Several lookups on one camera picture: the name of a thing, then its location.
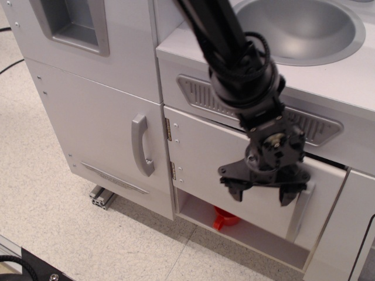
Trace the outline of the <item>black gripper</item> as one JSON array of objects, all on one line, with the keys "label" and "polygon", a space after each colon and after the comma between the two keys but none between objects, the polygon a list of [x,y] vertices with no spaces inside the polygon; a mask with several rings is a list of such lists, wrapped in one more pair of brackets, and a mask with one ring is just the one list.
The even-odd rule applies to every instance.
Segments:
[{"label": "black gripper", "polygon": [[281,206],[288,206],[310,180],[298,166],[305,157],[305,132],[278,114],[263,124],[249,124],[247,135],[244,159],[219,167],[220,182],[239,202],[252,186],[279,187]]}]

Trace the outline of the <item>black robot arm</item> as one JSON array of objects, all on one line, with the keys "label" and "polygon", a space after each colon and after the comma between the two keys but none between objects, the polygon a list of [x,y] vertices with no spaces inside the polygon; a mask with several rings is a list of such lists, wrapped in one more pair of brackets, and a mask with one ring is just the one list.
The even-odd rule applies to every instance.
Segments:
[{"label": "black robot arm", "polygon": [[267,41],[242,30],[228,1],[176,5],[209,65],[214,99],[234,112],[250,140],[244,159],[219,167],[220,181],[237,201],[254,186],[274,187],[281,205],[288,205],[310,178],[298,166],[305,157],[305,133],[285,114],[279,98],[285,79]]}]

